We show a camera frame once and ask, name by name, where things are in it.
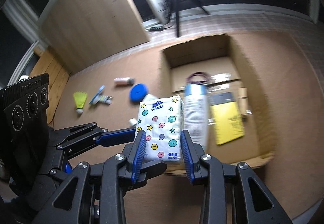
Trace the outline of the patterned tissue pack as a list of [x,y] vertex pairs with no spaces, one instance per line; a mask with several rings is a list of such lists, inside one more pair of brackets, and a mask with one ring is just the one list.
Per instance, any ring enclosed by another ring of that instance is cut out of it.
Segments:
[[136,130],[146,134],[144,160],[180,163],[183,127],[184,103],[180,96],[142,101]]

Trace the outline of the patterned lighter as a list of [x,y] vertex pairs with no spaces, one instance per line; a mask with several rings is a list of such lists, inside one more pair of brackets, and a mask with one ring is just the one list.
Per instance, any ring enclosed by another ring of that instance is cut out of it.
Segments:
[[112,98],[110,96],[98,95],[98,96],[94,97],[94,99],[92,101],[92,105],[96,105],[98,103],[110,105],[112,103]]

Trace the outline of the yellow black notebook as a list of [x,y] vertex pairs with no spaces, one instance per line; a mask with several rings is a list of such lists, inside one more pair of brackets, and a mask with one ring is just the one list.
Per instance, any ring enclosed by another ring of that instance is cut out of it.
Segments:
[[217,145],[239,139],[245,135],[238,104],[231,92],[209,96],[210,113],[214,120]]

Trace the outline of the white blue lotion bottle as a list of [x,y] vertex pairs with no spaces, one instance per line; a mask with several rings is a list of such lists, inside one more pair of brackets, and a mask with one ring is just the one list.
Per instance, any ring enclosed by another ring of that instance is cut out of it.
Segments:
[[203,150],[208,144],[208,100],[205,86],[187,84],[184,94],[184,129],[188,130],[193,143]]

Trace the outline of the blue round tin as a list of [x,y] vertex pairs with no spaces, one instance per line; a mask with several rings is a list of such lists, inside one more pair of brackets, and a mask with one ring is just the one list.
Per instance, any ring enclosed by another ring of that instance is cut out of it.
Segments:
[[141,102],[146,97],[148,88],[145,84],[136,84],[132,87],[129,97],[131,102]]

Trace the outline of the pink cosmetic bottle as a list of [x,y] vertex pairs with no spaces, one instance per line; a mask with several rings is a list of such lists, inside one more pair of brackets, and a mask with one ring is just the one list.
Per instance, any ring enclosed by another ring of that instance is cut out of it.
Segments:
[[114,79],[115,86],[132,86],[133,84],[134,84],[134,78],[131,77]]

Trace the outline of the wooden clothespin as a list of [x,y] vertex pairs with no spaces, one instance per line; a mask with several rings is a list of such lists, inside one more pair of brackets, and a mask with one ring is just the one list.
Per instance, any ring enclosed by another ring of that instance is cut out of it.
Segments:
[[248,102],[248,92],[246,87],[238,88],[238,106],[242,118],[251,115],[252,111]]

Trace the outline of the green white glue stick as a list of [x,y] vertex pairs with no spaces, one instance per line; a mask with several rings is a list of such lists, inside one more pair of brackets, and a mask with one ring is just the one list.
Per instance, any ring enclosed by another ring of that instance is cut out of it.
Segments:
[[137,125],[137,119],[132,118],[129,120],[130,127],[136,127]]

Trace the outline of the white power adapter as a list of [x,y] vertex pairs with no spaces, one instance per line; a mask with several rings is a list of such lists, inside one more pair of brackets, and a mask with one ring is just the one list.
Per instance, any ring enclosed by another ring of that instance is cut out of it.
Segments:
[[152,105],[154,102],[158,100],[158,97],[152,95],[152,94],[147,94],[144,99],[141,101],[141,105]]

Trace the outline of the yellow badminton shuttlecock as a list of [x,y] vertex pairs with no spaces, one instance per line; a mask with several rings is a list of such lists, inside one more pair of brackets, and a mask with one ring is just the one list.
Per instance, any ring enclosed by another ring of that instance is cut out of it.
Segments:
[[73,99],[76,106],[76,113],[78,116],[80,116],[83,113],[83,108],[87,100],[87,93],[80,91],[74,92]]

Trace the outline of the cardboard box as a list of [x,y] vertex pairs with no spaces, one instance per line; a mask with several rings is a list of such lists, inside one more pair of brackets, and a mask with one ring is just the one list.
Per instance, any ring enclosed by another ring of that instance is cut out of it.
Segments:
[[267,164],[277,132],[251,58],[262,32],[208,35],[161,48],[159,97],[180,96],[184,128],[220,162]]

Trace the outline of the pine wooden panel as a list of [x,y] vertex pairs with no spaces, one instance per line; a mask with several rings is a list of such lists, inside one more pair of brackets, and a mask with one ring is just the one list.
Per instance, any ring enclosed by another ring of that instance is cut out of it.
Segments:
[[48,125],[54,126],[54,116],[58,107],[64,88],[69,80],[70,72],[63,64],[58,54],[50,46],[44,52],[36,46],[35,54],[40,56],[36,65],[33,67],[30,76],[47,73],[49,75],[47,108]]

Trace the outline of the light wooden board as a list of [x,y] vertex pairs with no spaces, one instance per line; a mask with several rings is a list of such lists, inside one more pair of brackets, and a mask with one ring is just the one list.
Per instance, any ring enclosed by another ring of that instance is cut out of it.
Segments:
[[133,0],[50,0],[38,25],[73,73],[149,41]]

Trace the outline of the black tripod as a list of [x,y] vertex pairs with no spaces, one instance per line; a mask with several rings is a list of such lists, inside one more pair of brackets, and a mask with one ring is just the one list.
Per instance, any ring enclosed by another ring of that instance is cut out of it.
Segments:
[[200,0],[166,0],[166,21],[175,25],[176,37],[181,36],[180,30],[180,12],[185,10],[186,2],[191,3],[194,8],[198,8],[202,11],[203,15],[209,16],[210,12],[204,8]]

